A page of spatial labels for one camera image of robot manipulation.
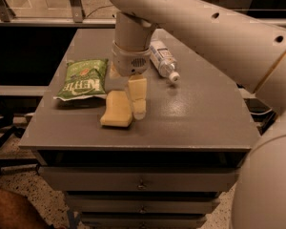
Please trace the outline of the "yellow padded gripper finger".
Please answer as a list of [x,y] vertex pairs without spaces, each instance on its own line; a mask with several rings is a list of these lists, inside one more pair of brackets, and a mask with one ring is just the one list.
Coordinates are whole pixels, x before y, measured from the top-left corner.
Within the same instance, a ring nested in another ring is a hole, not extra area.
[[110,79],[117,79],[117,78],[120,78],[120,77],[121,77],[121,75],[117,71],[116,67],[114,66],[113,63],[111,63],[111,66],[110,66]]
[[128,80],[128,93],[134,118],[143,119],[146,115],[147,79],[142,74],[132,75]]

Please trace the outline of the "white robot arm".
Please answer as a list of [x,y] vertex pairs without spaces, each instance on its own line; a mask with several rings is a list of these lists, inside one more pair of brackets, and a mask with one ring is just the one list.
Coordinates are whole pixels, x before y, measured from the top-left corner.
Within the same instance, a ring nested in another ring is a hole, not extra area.
[[119,74],[136,72],[158,26],[277,113],[242,165],[230,229],[286,229],[286,30],[201,0],[110,1]]

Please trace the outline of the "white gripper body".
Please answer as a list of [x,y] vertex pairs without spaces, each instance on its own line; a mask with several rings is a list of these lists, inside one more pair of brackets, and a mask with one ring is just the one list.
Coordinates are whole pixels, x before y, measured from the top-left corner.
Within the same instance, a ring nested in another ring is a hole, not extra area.
[[150,66],[149,49],[143,52],[126,51],[112,42],[112,62],[121,76],[142,74]]

